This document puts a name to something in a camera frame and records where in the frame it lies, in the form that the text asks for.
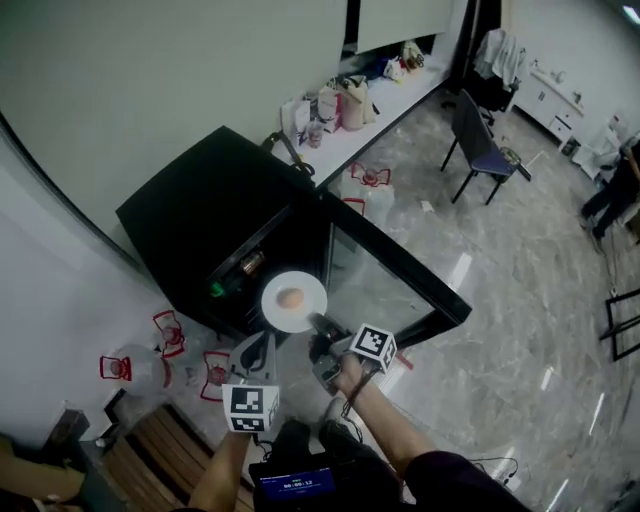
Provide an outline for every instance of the egg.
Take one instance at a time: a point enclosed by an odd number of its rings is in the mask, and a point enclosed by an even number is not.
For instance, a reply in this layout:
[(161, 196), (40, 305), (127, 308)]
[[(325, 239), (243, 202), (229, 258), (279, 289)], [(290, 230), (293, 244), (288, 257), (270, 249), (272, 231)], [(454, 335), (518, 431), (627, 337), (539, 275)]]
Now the egg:
[(300, 288), (285, 288), (278, 292), (276, 302), (282, 309), (296, 309), (304, 302), (304, 292)]

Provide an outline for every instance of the white cabinet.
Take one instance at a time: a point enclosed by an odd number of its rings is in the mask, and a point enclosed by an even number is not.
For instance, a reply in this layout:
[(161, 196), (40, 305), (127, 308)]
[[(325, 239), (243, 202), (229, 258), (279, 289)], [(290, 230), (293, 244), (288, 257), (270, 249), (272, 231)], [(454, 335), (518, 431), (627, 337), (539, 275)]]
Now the white cabinet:
[(514, 101), (560, 141), (560, 148), (584, 118), (582, 106), (573, 103), (550, 77), (538, 71), (525, 77)]

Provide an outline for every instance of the black pants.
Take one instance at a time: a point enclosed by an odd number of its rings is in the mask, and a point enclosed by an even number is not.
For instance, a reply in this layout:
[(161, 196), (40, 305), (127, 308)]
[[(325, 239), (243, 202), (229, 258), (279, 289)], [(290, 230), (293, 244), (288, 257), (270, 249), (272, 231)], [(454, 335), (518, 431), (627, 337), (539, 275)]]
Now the black pants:
[[(273, 462), (286, 467), (289, 461), (311, 457), (310, 435), (307, 425), (289, 420), (273, 442), (267, 464)], [(357, 441), (349, 429), (335, 421), (327, 421), (320, 429), (318, 438), (334, 461), (334, 469), (339, 471), (343, 485), (341, 499), (353, 499), (353, 510), (358, 510), (357, 504), (380, 510), (374, 505), (389, 508), (398, 503), (402, 492), (401, 482), (389, 465), (371, 447)]]
[[(304, 459), (311, 455), (309, 439), (311, 430), (307, 425), (297, 420), (287, 421), (278, 437), (273, 442), (273, 449), (269, 462), (283, 463), (295, 459)], [(318, 435), (325, 451), (338, 462), (346, 462), (360, 458), (380, 460), (373, 449), (355, 439), (349, 430), (335, 421), (327, 421)]]
[(628, 173), (633, 173), (633, 171), (630, 168), (627, 169), (626, 166), (622, 168), (621, 164), (621, 168), (616, 171), (607, 186), (582, 207), (582, 216), (588, 219), (608, 206), (607, 211), (598, 221), (598, 225), (593, 228), (593, 236), (598, 240), (604, 236), (605, 230), (613, 224), (613, 221), (620, 217), (636, 200), (638, 181), (633, 175), (629, 179)]

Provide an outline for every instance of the white plate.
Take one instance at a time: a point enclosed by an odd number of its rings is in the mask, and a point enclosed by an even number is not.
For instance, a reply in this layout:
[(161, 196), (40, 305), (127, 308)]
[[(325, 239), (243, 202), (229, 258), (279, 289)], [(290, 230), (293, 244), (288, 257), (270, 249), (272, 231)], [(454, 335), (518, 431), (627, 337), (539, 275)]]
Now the white plate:
[[(278, 304), (278, 294), (287, 289), (299, 288), (304, 294), (302, 304), (286, 309)], [(262, 292), (262, 312), (276, 329), (296, 333), (308, 331), (312, 325), (307, 320), (311, 313), (324, 315), (327, 312), (327, 292), (311, 274), (285, 272), (274, 277)]]

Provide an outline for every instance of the forearm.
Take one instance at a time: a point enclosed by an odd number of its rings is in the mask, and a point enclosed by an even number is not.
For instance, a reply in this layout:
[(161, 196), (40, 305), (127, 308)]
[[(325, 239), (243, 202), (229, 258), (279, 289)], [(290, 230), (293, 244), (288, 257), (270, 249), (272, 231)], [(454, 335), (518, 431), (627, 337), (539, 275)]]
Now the forearm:
[(627, 149), (624, 154), (627, 157), (627, 160), (629, 160), (629, 164), (631, 165), (633, 174), (635, 174), (637, 180), (640, 181), (640, 167), (638, 167), (638, 162), (636, 162), (636, 159), (633, 156), (633, 152), (630, 149)]
[(358, 393), (353, 408), (400, 477), (418, 455), (435, 450), (427, 436), (400, 414), (372, 382)]
[(206, 512), (233, 512), (250, 440), (248, 434), (227, 433), (193, 490), (189, 507)]

